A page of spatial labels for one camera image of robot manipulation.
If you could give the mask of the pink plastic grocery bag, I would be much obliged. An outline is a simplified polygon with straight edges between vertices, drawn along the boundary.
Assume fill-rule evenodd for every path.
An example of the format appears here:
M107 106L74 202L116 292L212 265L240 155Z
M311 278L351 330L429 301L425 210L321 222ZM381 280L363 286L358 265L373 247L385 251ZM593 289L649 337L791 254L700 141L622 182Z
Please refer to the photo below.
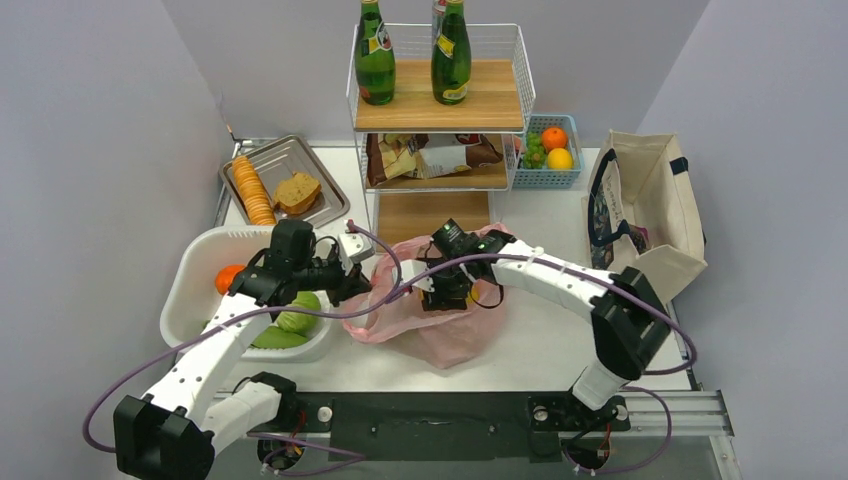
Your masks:
M429 241L429 236L418 236L392 247L400 260L412 260L425 252ZM341 303L337 312L362 311L384 298L394 285L394 269L388 254L378 256L372 269L371 292ZM484 281L476 282L472 293L486 306L493 306L500 298L498 287ZM361 343L382 344L447 369L481 355L500 335L507 321L506 296L494 309L469 302L466 310L425 312L416 291L372 311L364 323L343 320L343 327Z

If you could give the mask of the beige canvas tote bag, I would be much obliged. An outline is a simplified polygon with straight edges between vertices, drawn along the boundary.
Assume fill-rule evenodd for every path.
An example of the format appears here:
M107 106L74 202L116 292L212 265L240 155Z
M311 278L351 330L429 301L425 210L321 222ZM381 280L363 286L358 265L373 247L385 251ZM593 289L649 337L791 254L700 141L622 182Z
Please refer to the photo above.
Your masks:
M584 198L591 266L646 275L670 303L707 267L706 237L689 174L674 134L611 130L596 158ZM639 255L629 226L647 229L651 249Z

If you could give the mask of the purple snack packet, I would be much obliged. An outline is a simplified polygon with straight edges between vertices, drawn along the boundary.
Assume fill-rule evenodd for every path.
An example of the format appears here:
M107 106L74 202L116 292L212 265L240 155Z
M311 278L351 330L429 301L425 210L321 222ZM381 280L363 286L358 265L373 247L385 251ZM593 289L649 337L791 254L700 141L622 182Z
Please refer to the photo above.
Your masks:
M651 249L651 241L646 228L630 225L628 236L639 255Z

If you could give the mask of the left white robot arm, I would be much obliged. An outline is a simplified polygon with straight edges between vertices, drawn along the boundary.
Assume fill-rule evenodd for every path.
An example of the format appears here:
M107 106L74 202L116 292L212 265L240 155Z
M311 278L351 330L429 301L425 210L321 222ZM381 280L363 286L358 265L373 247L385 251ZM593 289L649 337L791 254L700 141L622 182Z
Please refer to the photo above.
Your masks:
M334 306L370 289L362 261L374 246L356 225L316 255L313 226L282 220L223 294L202 333L178 345L183 356L142 396L113 412L119 471L138 479L204 479L216 456L254 428L284 430L304 421L296 385L260 372L229 398L217 389L278 313L295 313L301 292L323 291Z

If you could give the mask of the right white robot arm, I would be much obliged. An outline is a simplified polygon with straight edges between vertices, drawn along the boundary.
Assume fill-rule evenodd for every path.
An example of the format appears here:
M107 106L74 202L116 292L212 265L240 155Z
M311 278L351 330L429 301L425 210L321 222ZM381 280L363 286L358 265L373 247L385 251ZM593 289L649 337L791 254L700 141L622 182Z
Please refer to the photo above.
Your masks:
M465 306L480 282L516 288L581 316L592 329L595 358L569 389L565 413L577 428L593 427L619 390L646 374L671 327L647 277L580 267L548 255L503 230L483 235L447 221L431 236L439 255L402 264L426 311Z

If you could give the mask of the stack of round crackers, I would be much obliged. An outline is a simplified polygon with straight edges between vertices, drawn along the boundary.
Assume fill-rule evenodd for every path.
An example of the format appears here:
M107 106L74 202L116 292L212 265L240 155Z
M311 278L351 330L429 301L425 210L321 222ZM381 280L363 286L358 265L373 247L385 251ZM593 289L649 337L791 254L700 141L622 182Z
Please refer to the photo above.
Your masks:
M275 225L276 218L267 191L246 156L239 156L233 160L232 174L250 223L260 226Z

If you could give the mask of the blue plastic basket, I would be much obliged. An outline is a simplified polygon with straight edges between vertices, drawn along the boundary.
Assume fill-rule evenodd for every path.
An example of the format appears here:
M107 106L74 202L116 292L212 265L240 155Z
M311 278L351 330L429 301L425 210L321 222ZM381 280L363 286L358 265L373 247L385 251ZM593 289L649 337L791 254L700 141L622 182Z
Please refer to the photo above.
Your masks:
M513 179L513 187L517 189L569 189L580 176L584 158L581 150L576 122L567 114L538 114L530 116L526 133L522 136L525 141L528 132L541 134L548 127L561 127L569 136L566 147L575 160L571 170L551 170L547 165L543 169L525 169L522 167L522 155L516 155L517 167Z

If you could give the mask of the white plastic basin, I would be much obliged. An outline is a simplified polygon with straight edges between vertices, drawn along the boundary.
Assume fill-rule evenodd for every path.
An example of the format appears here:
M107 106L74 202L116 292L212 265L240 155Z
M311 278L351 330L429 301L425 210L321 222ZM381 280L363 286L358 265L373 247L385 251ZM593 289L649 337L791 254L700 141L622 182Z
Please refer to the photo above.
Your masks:
M160 315L160 332L168 346L177 346L202 333L221 302L222 295L214 286L219 270L246 264L270 245L271 234L270 226L222 226L203 233L187 247ZM336 320L321 318L307 334L306 344L288 349L250 348L242 360L315 362L330 351L341 330Z

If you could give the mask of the white brown snack bag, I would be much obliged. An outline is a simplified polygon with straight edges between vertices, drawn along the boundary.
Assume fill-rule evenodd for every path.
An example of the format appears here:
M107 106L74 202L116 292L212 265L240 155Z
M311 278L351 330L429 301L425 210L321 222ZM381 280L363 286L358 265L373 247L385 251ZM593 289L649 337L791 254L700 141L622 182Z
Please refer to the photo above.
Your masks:
M432 179L468 171L466 147L451 134L367 134L367 183L397 177Z

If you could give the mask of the yellow lemon in basket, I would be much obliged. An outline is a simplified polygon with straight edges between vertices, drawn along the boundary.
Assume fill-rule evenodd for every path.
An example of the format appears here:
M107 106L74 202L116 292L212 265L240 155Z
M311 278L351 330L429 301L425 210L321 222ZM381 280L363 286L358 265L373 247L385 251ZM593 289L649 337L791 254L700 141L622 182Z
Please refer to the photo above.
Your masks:
M571 170L575 160L566 148L554 148L547 153L547 168L551 170Z

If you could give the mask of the orange fruit in basket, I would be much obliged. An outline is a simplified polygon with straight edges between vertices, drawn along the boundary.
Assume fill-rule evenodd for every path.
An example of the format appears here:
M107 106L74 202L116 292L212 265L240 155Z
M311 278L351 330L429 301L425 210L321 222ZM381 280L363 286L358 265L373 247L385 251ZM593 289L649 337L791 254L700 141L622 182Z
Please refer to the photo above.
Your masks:
M542 146L550 152L555 149L565 149L569 143L569 136L561 127L548 127L540 134Z

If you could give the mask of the right green glass bottle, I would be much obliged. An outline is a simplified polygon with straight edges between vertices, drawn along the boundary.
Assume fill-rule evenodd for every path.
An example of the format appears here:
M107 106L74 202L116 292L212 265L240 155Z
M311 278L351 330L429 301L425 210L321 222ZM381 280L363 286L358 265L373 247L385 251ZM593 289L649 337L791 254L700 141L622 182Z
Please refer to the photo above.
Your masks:
M472 53L462 0L435 1L432 18L431 85L434 98L456 105L467 96Z

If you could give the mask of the green glass bottle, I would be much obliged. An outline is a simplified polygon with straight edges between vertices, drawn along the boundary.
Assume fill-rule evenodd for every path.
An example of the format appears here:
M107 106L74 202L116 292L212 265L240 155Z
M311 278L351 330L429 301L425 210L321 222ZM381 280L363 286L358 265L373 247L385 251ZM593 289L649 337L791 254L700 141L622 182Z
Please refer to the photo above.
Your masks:
M431 85L434 98L456 105L467 96L472 53L462 0L435 1L432 18Z
M395 93L396 60L377 0L362 0L354 41L354 71L361 98L385 105Z

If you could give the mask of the left green glass bottle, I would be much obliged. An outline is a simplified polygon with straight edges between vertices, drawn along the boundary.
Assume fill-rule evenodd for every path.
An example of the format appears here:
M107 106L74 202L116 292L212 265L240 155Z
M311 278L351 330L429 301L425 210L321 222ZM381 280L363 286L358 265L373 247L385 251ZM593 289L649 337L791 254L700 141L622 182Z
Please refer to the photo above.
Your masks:
M377 0L362 0L354 41L354 71L361 98L385 105L395 93L396 60Z

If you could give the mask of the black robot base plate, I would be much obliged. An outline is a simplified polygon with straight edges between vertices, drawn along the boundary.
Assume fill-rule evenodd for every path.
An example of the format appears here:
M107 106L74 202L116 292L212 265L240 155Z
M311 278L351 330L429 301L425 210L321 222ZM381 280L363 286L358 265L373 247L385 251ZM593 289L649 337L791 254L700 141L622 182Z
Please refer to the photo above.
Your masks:
M562 440L611 423L567 392L299 393L305 432L370 461L557 461Z

